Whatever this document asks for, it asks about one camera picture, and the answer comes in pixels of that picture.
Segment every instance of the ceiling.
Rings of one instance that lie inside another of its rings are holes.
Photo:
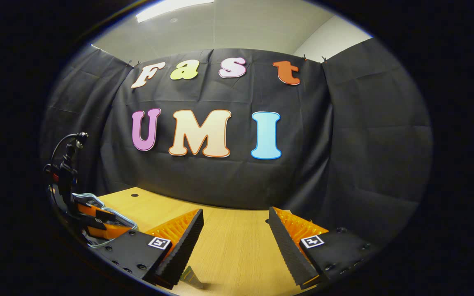
[[[333,13],[302,0],[214,0],[138,23],[130,15],[92,44],[126,62],[202,49],[293,54]]]

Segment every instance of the wooden table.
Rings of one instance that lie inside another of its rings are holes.
[[[295,285],[265,222],[268,210],[204,206],[137,187],[99,199],[136,222],[141,232],[196,208],[203,209],[204,227],[188,265],[206,287],[200,290],[179,281],[173,290],[168,290],[174,294],[288,296],[303,292]]]

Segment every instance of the ceiling light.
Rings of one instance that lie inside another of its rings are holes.
[[[214,0],[164,0],[137,14],[139,23],[166,12],[199,4],[213,3]]]

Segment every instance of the white wall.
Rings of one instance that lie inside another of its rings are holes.
[[[294,56],[303,56],[304,54],[309,60],[323,62],[321,56],[331,58],[331,56],[370,38],[372,37],[369,34],[357,26],[334,15],[303,42],[295,51]]]

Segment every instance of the light blue letter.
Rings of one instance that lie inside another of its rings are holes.
[[[255,112],[252,119],[257,122],[257,146],[252,150],[256,159],[276,159],[281,152],[275,144],[275,126],[281,116],[275,112]]]

